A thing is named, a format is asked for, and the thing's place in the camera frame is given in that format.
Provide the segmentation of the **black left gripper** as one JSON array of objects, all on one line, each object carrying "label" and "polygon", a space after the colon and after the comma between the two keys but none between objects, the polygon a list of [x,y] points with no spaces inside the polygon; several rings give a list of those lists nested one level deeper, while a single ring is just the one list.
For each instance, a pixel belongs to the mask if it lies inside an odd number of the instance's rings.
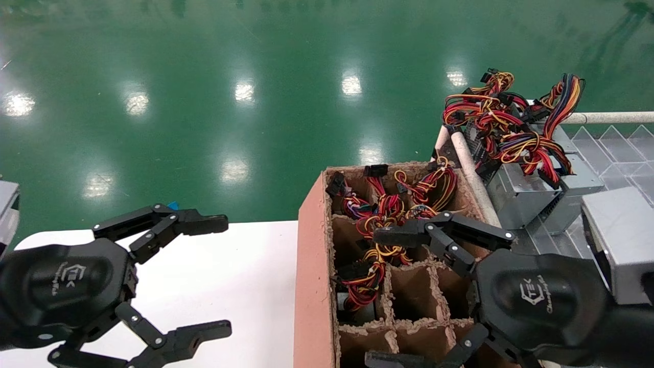
[{"label": "black left gripper", "polygon": [[[219,320],[162,334],[129,303],[144,264],[180,235],[227,231],[226,215],[201,215],[161,203],[96,224],[89,244],[51,244],[16,250],[2,259],[2,350],[53,350],[56,367],[164,367],[192,359],[205,341],[227,338],[231,323]],[[128,251],[117,241],[138,238]],[[81,350],[114,328],[119,319],[147,347],[131,360]]]}]

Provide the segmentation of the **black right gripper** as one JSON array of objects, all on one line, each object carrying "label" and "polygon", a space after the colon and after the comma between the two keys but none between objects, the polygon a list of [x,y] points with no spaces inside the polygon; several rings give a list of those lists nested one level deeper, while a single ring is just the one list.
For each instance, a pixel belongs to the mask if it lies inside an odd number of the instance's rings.
[{"label": "black right gripper", "polygon": [[593,335],[614,298],[593,261],[501,249],[474,270],[477,319],[500,350],[561,365],[592,365]]}]

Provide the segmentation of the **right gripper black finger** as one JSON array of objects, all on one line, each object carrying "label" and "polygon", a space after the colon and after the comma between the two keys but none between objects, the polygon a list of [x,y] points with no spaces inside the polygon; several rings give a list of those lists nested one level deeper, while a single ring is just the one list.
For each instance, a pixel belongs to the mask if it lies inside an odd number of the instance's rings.
[{"label": "right gripper black finger", "polygon": [[373,233],[373,240],[379,245],[426,247],[463,278],[472,275],[477,262],[462,242],[495,251],[510,249],[514,239],[514,233],[508,230],[449,211],[430,219],[409,219],[402,225],[378,228]]},{"label": "right gripper black finger", "polygon": [[368,367],[461,367],[481,350],[493,350],[514,365],[540,367],[536,352],[542,345],[542,327],[532,322],[477,322],[460,341],[436,361],[421,355],[366,352]]}]

